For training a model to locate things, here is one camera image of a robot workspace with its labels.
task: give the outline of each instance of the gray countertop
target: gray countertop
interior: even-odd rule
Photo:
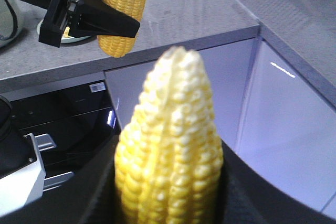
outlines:
[[[336,106],[335,0],[147,0],[138,39],[123,58],[95,38],[54,48],[38,42],[45,10],[20,3],[25,28],[0,49],[0,93],[156,59],[170,45],[204,49],[259,32]]]
[[[237,0],[260,34],[336,106],[336,0]]]
[[[45,10],[20,3],[25,28],[0,49],[0,93],[156,59],[170,45],[203,49],[253,38],[258,23],[234,0],[147,0],[132,51],[112,58],[96,38],[54,48],[38,42]]]

